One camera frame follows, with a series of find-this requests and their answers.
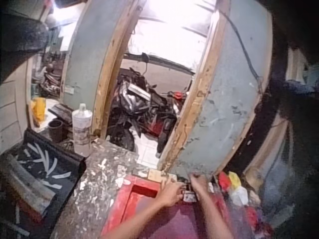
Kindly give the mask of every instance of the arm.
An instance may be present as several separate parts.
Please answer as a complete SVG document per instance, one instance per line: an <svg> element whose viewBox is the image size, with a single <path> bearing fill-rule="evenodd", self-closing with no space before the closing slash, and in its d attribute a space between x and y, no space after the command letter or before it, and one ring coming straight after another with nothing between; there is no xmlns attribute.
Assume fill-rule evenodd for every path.
<svg viewBox="0 0 319 239"><path fill-rule="evenodd" d="M135 239L137 238L145 225L152 219L152 217L163 207L170 207L182 199L180 189L183 183L168 182L164 188L159 191L155 200L142 210L140 213L134 215L127 221L120 224L117 228L102 236L101 239Z"/></svg>
<svg viewBox="0 0 319 239"><path fill-rule="evenodd" d="M199 202L205 217L208 237L210 239L233 239L232 233L207 191L208 184L206 177L201 175L196 178L194 175L191 175L190 180L194 191L199 197Z"/></svg>

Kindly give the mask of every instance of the tiled floor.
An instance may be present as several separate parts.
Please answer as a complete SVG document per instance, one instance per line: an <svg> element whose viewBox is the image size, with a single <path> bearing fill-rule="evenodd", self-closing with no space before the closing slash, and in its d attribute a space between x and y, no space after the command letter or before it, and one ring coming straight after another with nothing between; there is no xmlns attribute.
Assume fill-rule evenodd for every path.
<svg viewBox="0 0 319 239"><path fill-rule="evenodd" d="M52 108L53 106L55 106L56 104L58 104L59 101L54 100L54 99L45 99L45 119L44 121L42 121L40 123L40 127L39 128L35 128L36 132L41 132L42 130L44 130L48 124L56 118L56 116L52 113L50 113L48 111L48 109Z"/></svg>
<svg viewBox="0 0 319 239"><path fill-rule="evenodd" d="M149 168L157 168L159 159L156 157L158 141L156 137L142 133L141 138L131 129L135 139L135 151L139 154L138 163Z"/></svg>

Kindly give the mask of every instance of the white plastic bottle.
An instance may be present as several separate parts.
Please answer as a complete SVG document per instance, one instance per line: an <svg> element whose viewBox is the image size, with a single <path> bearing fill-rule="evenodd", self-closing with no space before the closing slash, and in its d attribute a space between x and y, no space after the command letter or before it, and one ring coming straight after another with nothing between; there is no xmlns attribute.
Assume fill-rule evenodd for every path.
<svg viewBox="0 0 319 239"><path fill-rule="evenodd" d="M84 157L91 154L92 115L92 112L86 109L85 104L80 104L80 108L72 112L74 151Z"/></svg>

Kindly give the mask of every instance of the hand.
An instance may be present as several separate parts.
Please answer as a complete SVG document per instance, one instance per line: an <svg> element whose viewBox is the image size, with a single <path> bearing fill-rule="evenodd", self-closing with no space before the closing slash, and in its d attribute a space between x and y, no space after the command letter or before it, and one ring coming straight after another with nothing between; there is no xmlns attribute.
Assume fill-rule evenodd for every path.
<svg viewBox="0 0 319 239"><path fill-rule="evenodd" d="M208 182L205 175L195 175L191 174L189 176L191 186L193 187L194 191L198 194L206 193L208 190Z"/></svg>
<svg viewBox="0 0 319 239"><path fill-rule="evenodd" d="M156 196L156 201L162 207L171 207L179 200L183 199L182 187L185 186L181 182L164 182L162 181L161 190Z"/></svg>

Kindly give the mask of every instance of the paint-stained table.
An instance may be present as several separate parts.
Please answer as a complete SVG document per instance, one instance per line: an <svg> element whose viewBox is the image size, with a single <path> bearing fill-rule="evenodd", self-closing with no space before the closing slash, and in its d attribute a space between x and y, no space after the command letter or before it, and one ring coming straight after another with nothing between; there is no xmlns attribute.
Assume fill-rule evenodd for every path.
<svg viewBox="0 0 319 239"><path fill-rule="evenodd" d="M63 209L51 239L95 239L100 236L124 177L147 177L138 155L98 139L86 159L86 170Z"/></svg>

